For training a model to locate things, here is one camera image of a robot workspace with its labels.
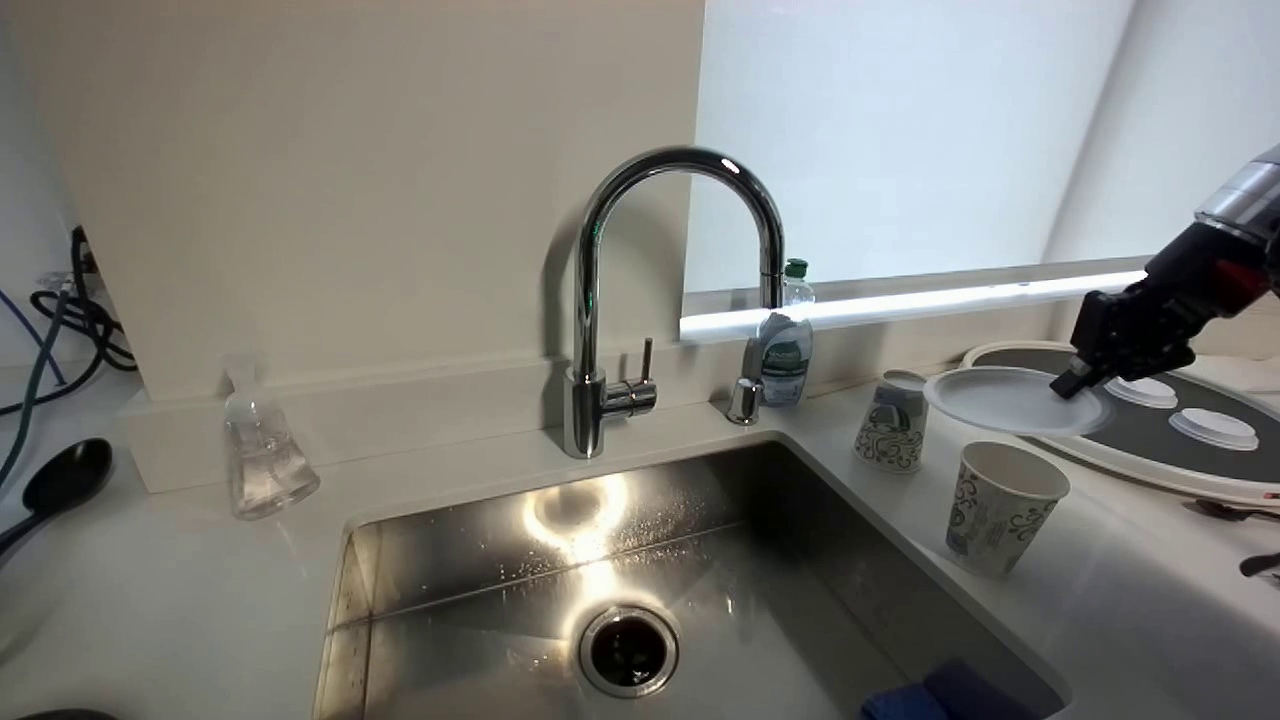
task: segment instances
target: faucet spout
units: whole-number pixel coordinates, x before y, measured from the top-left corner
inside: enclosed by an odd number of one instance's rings
[[[708,146],[654,146],[622,168],[615,168],[591,194],[581,235],[575,235],[575,373],[567,386],[567,452],[570,454],[598,454],[605,417],[606,412],[648,412],[654,405],[654,386],[648,381],[643,392],[628,383],[622,392],[605,392],[598,369],[597,369],[597,337],[598,337],[598,286],[597,286],[597,255],[598,255],[598,228],[612,217],[612,209],[648,175],[663,170],[690,170],[711,175],[724,187],[731,187],[758,231],[758,305],[778,309],[778,283],[784,283],[784,224],[767,194],[767,187],[731,154],[708,150]]]

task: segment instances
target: drain strainer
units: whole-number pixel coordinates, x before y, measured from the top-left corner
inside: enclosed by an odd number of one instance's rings
[[[663,615],[640,603],[612,603],[584,628],[575,662],[606,695],[660,692],[678,658],[677,633]]]

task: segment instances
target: small cup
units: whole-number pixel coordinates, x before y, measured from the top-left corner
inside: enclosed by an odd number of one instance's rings
[[[1066,476],[1027,449],[969,444],[958,452],[946,549],[963,563],[1003,575],[1066,493]]]
[[[925,374],[885,373],[853,449],[870,462],[916,469],[925,452],[925,423]]]

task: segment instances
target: robotic arm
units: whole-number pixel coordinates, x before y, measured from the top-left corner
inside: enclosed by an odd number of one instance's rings
[[[1280,291],[1280,144],[1243,162],[1145,272],[1125,291],[1082,295],[1077,363],[1053,381],[1056,396],[1182,369],[1209,321]]]

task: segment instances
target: countertop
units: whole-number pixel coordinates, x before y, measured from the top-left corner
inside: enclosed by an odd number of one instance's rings
[[[605,461],[567,461],[540,430],[470,434],[326,462],[324,486],[267,519],[229,512],[224,486],[145,493],[118,461],[87,506],[54,519],[0,566],[0,715],[107,706],[118,720],[303,720],[350,519],[598,476],[784,434],[881,523],[985,603],[1064,683],[1066,720],[1274,715],[1280,581],[1243,581],[1241,556],[1274,550],[1280,523],[1209,519],[1179,495],[1064,454],[1072,495],[1013,575],[986,581],[945,549],[958,449],[973,423],[931,412],[925,462],[906,476],[853,454],[869,386],[812,396],[798,412],[724,423],[677,405],[606,430]],[[126,409],[107,386],[101,409]],[[91,423],[126,449],[113,412]]]

